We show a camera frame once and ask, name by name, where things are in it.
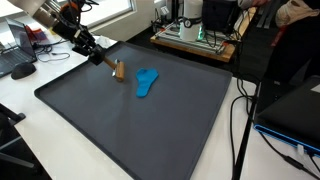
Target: white wall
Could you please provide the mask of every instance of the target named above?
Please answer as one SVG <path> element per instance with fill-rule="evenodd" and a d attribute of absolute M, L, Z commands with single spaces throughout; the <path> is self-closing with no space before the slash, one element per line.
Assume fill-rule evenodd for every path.
<path fill-rule="evenodd" d="M 135 11 L 100 24 L 90 31 L 114 40 L 126 41 L 151 26 L 156 6 L 164 5 L 162 0 L 154 4 L 154 0 L 133 0 Z"/>

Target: black chair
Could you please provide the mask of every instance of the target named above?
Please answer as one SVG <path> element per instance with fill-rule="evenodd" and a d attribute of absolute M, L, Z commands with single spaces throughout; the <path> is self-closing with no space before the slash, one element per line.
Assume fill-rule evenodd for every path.
<path fill-rule="evenodd" d="M 23 114 L 17 115 L 0 103 L 0 137 L 1 137 L 1 135 L 3 135 L 4 130 L 6 128 L 12 127 L 15 123 L 17 123 L 18 121 L 21 121 L 24 118 L 25 118 L 25 116 Z M 3 160 L 3 161 L 7 161 L 10 163 L 14 163 L 14 164 L 18 164 L 18 165 L 21 165 L 24 167 L 34 169 L 35 168 L 34 164 L 27 162 L 27 161 L 24 161 L 24 160 L 21 160 L 21 159 L 18 159 L 18 158 L 15 158 L 15 157 L 12 157 L 10 155 L 7 155 L 7 154 L 4 154 L 1 152 L 5 148 L 18 142 L 21 139 L 22 139 L 21 136 L 19 136 L 15 139 L 11 140 L 10 142 L 0 146 L 0 161 Z"/>

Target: person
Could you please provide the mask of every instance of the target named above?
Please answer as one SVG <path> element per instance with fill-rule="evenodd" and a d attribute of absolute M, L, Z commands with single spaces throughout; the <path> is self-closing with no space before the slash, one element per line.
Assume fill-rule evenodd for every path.
<path fill-rule="evenodd" d="M 289 83 L 309 60 L 304 79 L 320 75 L 319 9 L 319 0 L 289 0 L 279 8 L 276 24 L 286 30 L 274 47 L 264 78 Z"/>

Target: white device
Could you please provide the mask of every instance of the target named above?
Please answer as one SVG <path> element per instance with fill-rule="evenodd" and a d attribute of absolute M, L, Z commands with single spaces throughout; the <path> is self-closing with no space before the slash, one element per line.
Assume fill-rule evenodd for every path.
<path fill-rule="evenodd" d="M 203 0 L 185 0 L 183 19 L 180 22 L 180 39 L 196 41 L 201 27 Z"/>

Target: black tray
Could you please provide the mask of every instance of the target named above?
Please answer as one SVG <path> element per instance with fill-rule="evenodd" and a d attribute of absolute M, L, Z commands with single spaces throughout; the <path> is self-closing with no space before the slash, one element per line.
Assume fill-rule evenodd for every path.
<path fill-rule="evenodd" d="M 228 89 L 231 73 L 118 42 L 110 59 L 125 63 L 125 81 L 86 61 L 35 91 L 135 179 L 189 179 Z M 136 72 L 159 77 L 137 98 Z"/>

